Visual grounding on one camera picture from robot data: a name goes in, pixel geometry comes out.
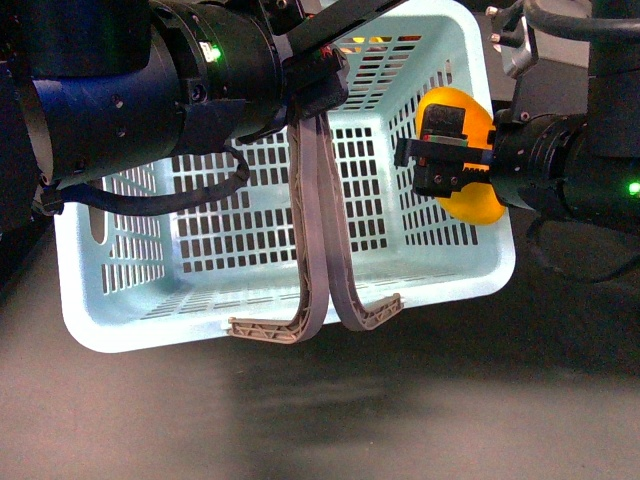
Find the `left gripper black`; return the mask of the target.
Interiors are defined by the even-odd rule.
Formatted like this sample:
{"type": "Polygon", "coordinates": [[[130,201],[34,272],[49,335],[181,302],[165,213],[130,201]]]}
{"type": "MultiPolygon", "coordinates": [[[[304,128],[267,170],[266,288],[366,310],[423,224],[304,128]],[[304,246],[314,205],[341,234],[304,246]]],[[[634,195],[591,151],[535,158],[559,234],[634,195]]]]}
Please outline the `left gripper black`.
{"type": "Polygon", "coordinates": [[[259,131],[264,138],[296,119],[342,105],[349,64],[335,42],[397,7],[398,1],[336,1],[312,14],[301,1],[261,1],[283,72],[283,105],[259,131]]]}

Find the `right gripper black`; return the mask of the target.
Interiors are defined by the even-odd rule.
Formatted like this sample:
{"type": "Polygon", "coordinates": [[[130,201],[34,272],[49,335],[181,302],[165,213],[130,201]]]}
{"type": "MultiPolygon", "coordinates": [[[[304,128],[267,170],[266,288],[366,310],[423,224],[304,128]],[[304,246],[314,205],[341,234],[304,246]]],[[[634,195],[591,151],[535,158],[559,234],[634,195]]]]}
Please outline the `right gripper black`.
{"type": "Polygon", "coordinates": [[[438,137],[466,142],[465,117],[464,108],[428,104],[423,111],[422,140],[400,139],[397,142],[394,165],[408,167],[410,160],[414,160],[412,190],[416,194],[450,198],[471,183],[490,183],[491,150],[433,142],[438,137]]]}

